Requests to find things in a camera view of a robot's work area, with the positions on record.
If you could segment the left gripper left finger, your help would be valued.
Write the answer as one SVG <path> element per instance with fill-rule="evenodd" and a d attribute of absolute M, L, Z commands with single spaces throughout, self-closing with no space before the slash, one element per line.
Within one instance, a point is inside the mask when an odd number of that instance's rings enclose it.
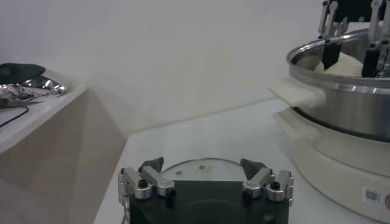
<path fill-rule="evenodd" d="M 121 168 L 118 174 L 118 200 L 121 204 L 129 203 L 130 197 L 138 200 L 148 200 L 152 191 L 160 197 L 172 200 L 176 196 L 176 184 L 166 179 L 161 170 L 164 157 L 147 160 L 138 169 Z"/>

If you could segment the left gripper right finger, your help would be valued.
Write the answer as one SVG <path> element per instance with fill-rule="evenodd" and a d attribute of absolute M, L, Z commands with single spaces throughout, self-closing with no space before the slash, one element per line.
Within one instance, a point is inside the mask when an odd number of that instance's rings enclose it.
<path fill-rule="evenodd" d="M 243 182 L 243 199 L 250 203 L 256 198 L 265 196 L 269 201 L 293 202 L 294 177 L 288 170 L 275 174 L 261 162 L 241 159 L 246 181 Z"/>

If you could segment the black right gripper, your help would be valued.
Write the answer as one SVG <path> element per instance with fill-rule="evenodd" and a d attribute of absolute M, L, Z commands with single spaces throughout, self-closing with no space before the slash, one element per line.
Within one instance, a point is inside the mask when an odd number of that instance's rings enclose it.
<path fill-rule="evenodd" d="M 341 35 L 349 22 L 370 22 L 369 45 L 364 58 L 362 77 L 382 77 L 389 58 L 389 1 L 324 0 L 319 21 L 320 40 L 325 41 L 322 53 L 324 69 L 333 66 L 341 52 Z"/>

